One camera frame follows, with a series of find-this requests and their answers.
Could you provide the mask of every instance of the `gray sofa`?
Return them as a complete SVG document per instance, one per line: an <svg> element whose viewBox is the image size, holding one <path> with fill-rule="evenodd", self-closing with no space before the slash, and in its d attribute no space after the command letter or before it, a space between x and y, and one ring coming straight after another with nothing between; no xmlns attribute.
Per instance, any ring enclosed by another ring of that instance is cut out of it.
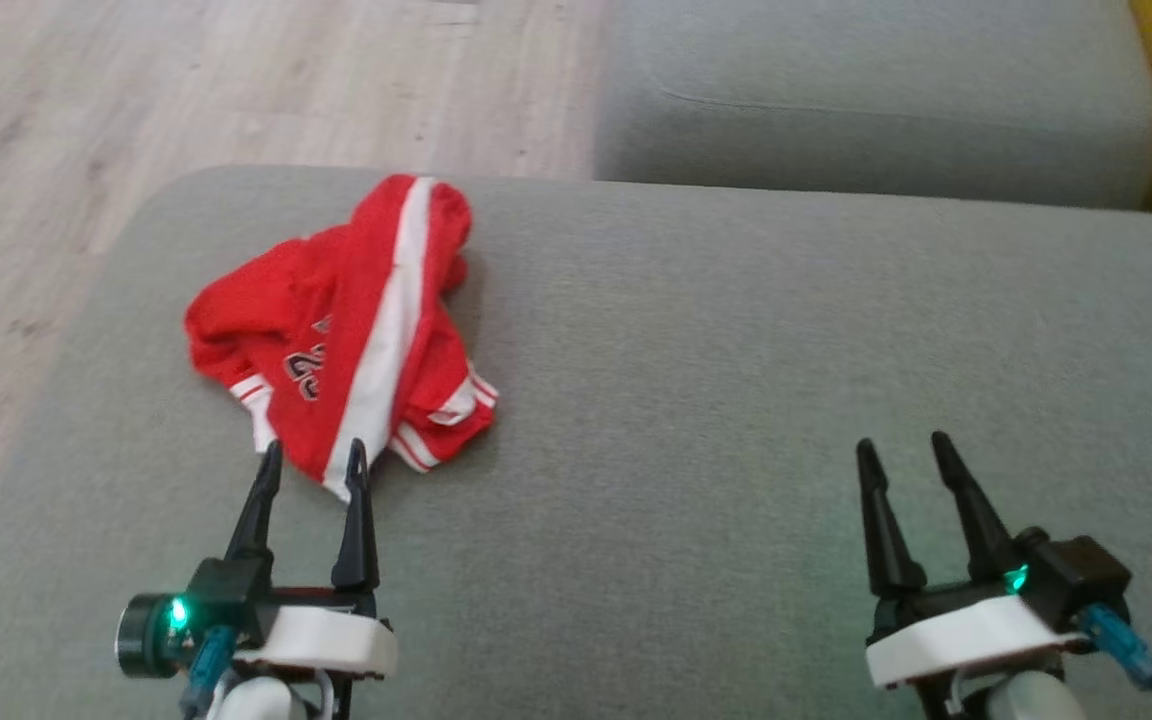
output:
<svg viewBox="0 0 1152 720"><path fill-rule="evenodd" d="M132 220L0 486L0 717L176 717L115 621L227 541L241 406L180 316L266 247L348 218L367 170L225 168ZM870 687L854 447L873 437L933 582L965 573L929 433L1016 532L1090 533L1152 643L1152 217L969 200L463 179L450 301L497 425L429 477L379 465L401 670L356 717L914 719ZM275 581L320 584L342 506L285 480ZM1074 660L1101 720L1152 719Z"/></svg>
<svg viewBox="0 0 1152 720"><path fill-rule="evenodd" d="M1138 209L1126 0L624 0L600 179Z"/></svg>

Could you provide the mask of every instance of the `wooden floor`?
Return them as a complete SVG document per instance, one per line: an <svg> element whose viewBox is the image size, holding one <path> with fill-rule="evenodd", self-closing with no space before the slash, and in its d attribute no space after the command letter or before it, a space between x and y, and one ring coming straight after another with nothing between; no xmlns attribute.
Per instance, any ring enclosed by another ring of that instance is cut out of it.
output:
<svg viewBox="0 0 1152 720"><path fill-rule="evenodd" d="M120 228L210 165L585 177L608 0L0 0L0 471Z"/></svg>

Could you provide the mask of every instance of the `red and white clothing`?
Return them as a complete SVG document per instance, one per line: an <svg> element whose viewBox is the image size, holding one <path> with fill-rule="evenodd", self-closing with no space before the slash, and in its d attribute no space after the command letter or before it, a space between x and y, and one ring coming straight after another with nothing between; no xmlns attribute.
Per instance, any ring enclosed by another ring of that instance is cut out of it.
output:
<svg viewBox="0 0 1152 720"><path fill-rule="evenodd" d="M465 281L465 196L386 179L348 223L273 247L218 279L184 327L198 372L252 415L257 450L285 455L348 501L357 437L426 471L492 424L497 391L467 357L442 293Z"/></svg>

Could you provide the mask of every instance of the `blue connector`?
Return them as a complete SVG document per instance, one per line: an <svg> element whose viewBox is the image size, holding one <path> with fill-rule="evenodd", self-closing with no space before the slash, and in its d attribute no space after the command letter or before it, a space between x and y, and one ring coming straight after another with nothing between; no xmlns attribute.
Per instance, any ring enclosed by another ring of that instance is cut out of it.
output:
<svg viewBox="0 0 1152 720"><path fill-rule="evenodd" d="M234 659L238 634L229 626L215 626L194 655L189 666L189 687L180 695L180 712L184 717L205 717L211 708L211 696L217 691L220 676Z"/></svg>
<svg viewBox="0 0 1152 720"><path fill-rule="evenodd" d="M1102 602L1089 605L1079 615L1078 626L1097 650L1114 657L1123 666L1135 687L1152 691L1152 655L1132 626L1124 623L1116 612Z"/></svg>

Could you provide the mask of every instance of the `gray fabric surface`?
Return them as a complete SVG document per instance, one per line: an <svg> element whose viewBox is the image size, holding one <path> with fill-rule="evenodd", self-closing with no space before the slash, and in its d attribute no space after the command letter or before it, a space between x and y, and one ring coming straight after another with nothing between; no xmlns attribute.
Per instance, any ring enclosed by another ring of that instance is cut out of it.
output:
<svg viewBox="0 0 1152 720"><path fill-rule="evenodd" d="M596 162L622 181L1135 209L1152 82L1114 0L627 0Z"/></svg>
<svg viewBox="0 0 1152 720"><path fill-rule="evenodd" d="M174 717L119 612L223 551L247 415L194 376L210 279L347 219L365 170L229 168L132 220L0 487L0 717ZM1138 574L1152 641L1152 217L962 200L472 179L450 302L502 392L429 477L379 469L401 673L359 719L917 717L869 687L854 446L876 438L933 582L965 574L929 449L1009 521ZM275 581L329 577L342 506L289 477ZM1105 659L1089 717L1152 717Z"/></svg>

